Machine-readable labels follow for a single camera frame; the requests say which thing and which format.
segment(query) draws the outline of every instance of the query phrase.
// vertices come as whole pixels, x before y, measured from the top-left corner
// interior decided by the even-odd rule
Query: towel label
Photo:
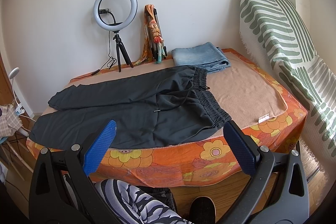
[[[259,118],[258,123],[267,121],[269,119],[269,113]]]

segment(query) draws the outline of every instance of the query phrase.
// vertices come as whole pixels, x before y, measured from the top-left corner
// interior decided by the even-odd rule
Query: blue clamp pad
[[[89,150],[84,156],[83,169],[88,176],[90,173],[96,172],[98,166],[103,159],[106,151],[110,147],[112,141],[117,134],[117,124],[114,120],[111,120],[96,138]]]
[[[245,135],[234,121],[224,124],[223,135],[243,172],[253,176],[260,159],[256,143],[250,136]]]

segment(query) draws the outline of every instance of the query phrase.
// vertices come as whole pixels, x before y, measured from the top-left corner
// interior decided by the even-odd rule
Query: metal screw
[[[46,147],[43,147],[42,149],[41,149],[41,154],[46,154],[47,152],[48,152],[48,148],[46,148]]]
[[[299,155],[299,152],[296,151],[295,149],[293,149],[291,153],[292,153],[292,155],[294,155],[294,156],[298,156],[298,155]]]
[[[78,151],[80,148],[81,146],[79,144],[74,144],[73,146],[71,146],[72,151]]]
[[[266,145],[260,146],[260,150],[263,151],[263,152],[268,152],[269,151],[269,149]]]

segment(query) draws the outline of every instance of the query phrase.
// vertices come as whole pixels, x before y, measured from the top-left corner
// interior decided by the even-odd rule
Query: ring light tripod
[[[130,0],[131,1],[131,10],[124,22],[118,22],[118,23],[112,23],[112,24],[106,24],[100,17],[100,3],[102,0],[96,0],[93,6],[93,15],[95,20],[97,21],[97,24],[102,27],[105,30],[112,31],[115,33],[115,36],[113,37],[113,40],[115,40],[116,43],[116,50],[117,50],[117,60],[118,60],[118,67],[119,72],[121,72],[121,64],[120,64],[120,52],[123,55],[125,62],[127,65],[130,65],[131,68],[133,68],[133,64],[131,62],[131,59],[129,58],[127,51],[125,49],[124,44],[121,41],[121,38],[119,36],[119,31],[125,27],[127,27],[134,19],[137,9],[138,9],[138,2],[137,0]]]

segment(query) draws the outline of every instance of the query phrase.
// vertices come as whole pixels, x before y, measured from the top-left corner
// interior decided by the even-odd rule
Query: zebra print pants
[[[121,180],[103,180],[95,187],[125,224],[192,224],[162,202]]]

